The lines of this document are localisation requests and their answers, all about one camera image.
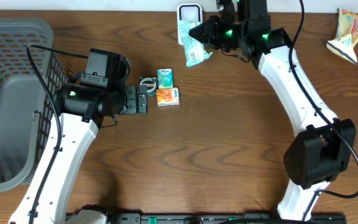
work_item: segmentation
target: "white wall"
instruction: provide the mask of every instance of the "white wall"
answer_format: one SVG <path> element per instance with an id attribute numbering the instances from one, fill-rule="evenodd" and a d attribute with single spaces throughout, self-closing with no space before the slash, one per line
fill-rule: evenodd
<path id="1" fill-rule="evenodd" d="M 181 3 L 198 3 L 215 12 L 215 0 L 0 0 L 0 9 L 17 10 L 104 10 L 176 11 Z M 269 12 L 300 12 L 299 0 L 267 0 Z M 306 12 L 337 12 L 337 8 L 358 13 L 358 0 L 304 0 Z"/>

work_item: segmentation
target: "gray plastic basket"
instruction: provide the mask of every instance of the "gray plastic basket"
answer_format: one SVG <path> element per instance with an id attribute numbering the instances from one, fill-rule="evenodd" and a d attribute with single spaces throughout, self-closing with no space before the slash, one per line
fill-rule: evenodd
<path id="1" fill-rule="evenodd" d="M 52 111 L 28 61 L 27 44 L 53 45 L 38 19 L 0 19 L 0 191 L 32 180 L 45 148 Z M 55 54 L 32 49 L 52 94 L 67 82 Z"/>

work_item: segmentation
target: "wooden table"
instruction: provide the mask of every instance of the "wooden table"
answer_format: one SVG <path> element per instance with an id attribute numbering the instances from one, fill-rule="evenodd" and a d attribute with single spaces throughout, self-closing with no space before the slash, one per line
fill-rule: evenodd
<path id="1" fill-rule="evenodd" d="M 174 70 L 180 106 L 159 108 L 152 98 L 147 115 L 120 116 L 116 127 L 100 130 L 81 165 L 69 212 L 99 204 L 117 212 L 241 213 L 273 210 L 281 201 L 288 184 L 283 154 L 294 136 L 273 88 L 251 64 L 218 51 L 186 67 L 176 13 L 0 11 L 0 17 L 47 21 L 56 49 L 88 54 L 96 47 L 125 55 L 132 65 L 129 85 L 158 68 Z M 290 37 L 299 21 L 300 14 L 272 14 L 272 27 L 284 27 Z M 307 14 L 296 49 L 325 103 L 355 123 L 358 152 L 358 66 L 324 43 L 334 38 L 336 25 L 337 14 Z M 86 66 L 83 59 L 60 61 L 69 75 Z M 27 188 L 0 193 L 0 223 L 8 221 Z M 352 159 L 328 189 L 351 194 L 357 188 Z M 313 211 L 343 212 L 348 223 L 358 223 L 358 198 L 323 195 Z"/>

